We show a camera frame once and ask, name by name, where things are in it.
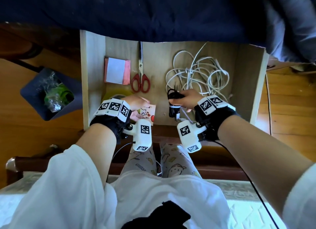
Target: wooden drawer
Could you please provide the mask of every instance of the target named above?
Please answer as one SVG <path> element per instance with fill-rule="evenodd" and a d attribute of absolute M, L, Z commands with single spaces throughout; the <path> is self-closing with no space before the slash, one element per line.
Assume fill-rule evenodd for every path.
<path fill-rule="evenodd" d="M 138 48 L 136 41 L 113 39 L 83 30 L 80 32 L 80 41 L 83 124 L 84 130 L 87 130 L 93 113 L 109 88 L 131 87 L 104 83 L 104 57 L 130 59 L 132 79 L 138 73 Z M 143 43 L 144 73 L 151 81 L 151 89 L 146 94 L 140 94 L 156 105 L 153 136 L 178 136 L 177 123 L 168 116 L 165 76 L 172 69 L 176 52 L 187 50 L 195 55 L 202 45 L 203 42 Z M 199 55 L 216 58 L 221 67 L 229 72 L 229 84 L 221 92 L 226 97 L 232 95 L 230 103 L 244 119 L 254 124 L 268 62 L 265 49 L 245 44 L 209 42 Z M 177 57 L 176 66 L 190 67 L 191 62 L 188 54 L 181 54 Z"/>

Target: dark blue trash bin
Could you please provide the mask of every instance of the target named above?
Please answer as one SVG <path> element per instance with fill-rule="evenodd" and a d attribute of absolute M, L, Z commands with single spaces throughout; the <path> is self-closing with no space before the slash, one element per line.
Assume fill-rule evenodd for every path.
<path fill-rule="evenodd" d="M 52 113 L 46 105 L 44 105 L 41 82 L 48 78 L 52 72 L 56 73 L 58 79 L 73 93 L 74 99 L 68 105 L 64 106 L 59 112 Z M 56 119 L 62 115 L 82 108 L 82 86 L 81 82 L 70 78 L 60 72 L 43 68 L 25 87 L 20 90 L 21 96 L 37 111 L 45 121 Z"/>

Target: pajama pants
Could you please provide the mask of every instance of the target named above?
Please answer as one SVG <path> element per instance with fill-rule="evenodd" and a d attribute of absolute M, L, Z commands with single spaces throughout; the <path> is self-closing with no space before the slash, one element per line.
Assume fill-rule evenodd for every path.
<path fill-rule="evenodd" d="M 195 168 L 189 154 L 181 145 L 160 145 L 162 177 L 173 177 L 177 175 L 194 175 L 202 178 Z M 157 175 L 157 166 L 152 146 L 145 152 L 134 151 L 131 148 L 128 160 L 121 172 L 141 170 Z"/>

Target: tangled white cables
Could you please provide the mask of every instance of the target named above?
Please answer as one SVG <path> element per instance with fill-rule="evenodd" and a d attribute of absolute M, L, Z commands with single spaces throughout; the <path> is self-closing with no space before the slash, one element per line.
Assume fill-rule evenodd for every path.
<path fill-rule="evenodd" d="M 220 91 L 224 87 L 226 87 L 229 82 L 228 72 L 223 70 L 219 65 L 217 59 L 214 59 L 213 57 L 201 57 L 200 59 L 196 60 L 196 57 L 206 44 L 207 42 L 204 43 L 204 45 L 200 48 L 195 57 L 186 50 L 181 50 L 176 53 L 176 55 L 173 57 L 172 62 L 173 69 L 168 71 L 166 74 L 166 91 L 168 91 L 168 87 L 173 88 L 173 86 L 171 87 L 169 83 L 172 79 L 178 76 L 181 83 L 181 90 L 191 89 L 193 88 L 192 83 L 196 83 L 199 86 L 200 94 L 207 96 L 214 95 L 216 93 L 220 95 L 225 101 L 227 101 L 226 97 Z M 175 60 L 180 53 L 188 53 L 192 57 L 193 60 L 190 68 L 175 68 Z M 201 61 L 207 59 L 211 61 L 211 63 L 201 63 Z M 168 79 L 168 75 L 172 71 L 175 73 L 175 75 Z M 204 85 L 207 91 L 202 90 L 201 84 Z"/>

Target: white sticky note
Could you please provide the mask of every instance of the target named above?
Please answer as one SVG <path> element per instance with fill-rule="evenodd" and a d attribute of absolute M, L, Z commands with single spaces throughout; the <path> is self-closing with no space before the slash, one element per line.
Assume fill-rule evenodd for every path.
<path fill-rule="evenodd" d="M 125 60 L 109 58 L 107 64 L 106 81 L 108 83 L 123 83 Z"/>

